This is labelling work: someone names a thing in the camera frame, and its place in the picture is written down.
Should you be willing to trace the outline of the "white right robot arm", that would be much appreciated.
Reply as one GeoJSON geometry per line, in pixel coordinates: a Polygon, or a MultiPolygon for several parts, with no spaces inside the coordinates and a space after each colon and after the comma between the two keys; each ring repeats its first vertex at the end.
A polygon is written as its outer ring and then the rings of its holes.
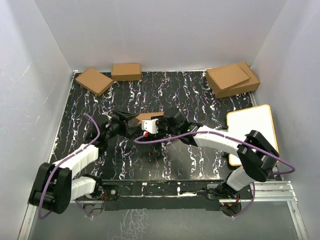
{"type": "Polygon", "coordinates": [[[186,145],[221,150],[239,158],[241,166],[232,171],[222,184],[208,189],[210,194],[233,199],[253,182],[265,182],[276,165],[279,153],[257,130],[243,137],[210,128],[202,123],[188,121],[174,107],[154,116],[157,135],[179,136],[186,145]]]}

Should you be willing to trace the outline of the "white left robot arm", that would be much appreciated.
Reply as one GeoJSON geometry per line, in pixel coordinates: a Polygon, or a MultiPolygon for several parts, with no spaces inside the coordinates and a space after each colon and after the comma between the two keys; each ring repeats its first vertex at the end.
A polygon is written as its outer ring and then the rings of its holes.
{"type": "Polygon", "coordinates": [[[103,195],[104,188],[99,177],[90,174],[76,177],[77,174],[107,151],[110,139],[116,136],[131,138],[140,130],[139,126],[129,126],[129,121],[138,117],[137,113],[113,110],[112,114],[103,114],[101,124],[84,114],[93,124],[92,130],[84,143],[67,157],[39,166],[28,198],[30,205],[49,213],[62,214],[70,201],[86,195],[97,200],[103,195]]]}

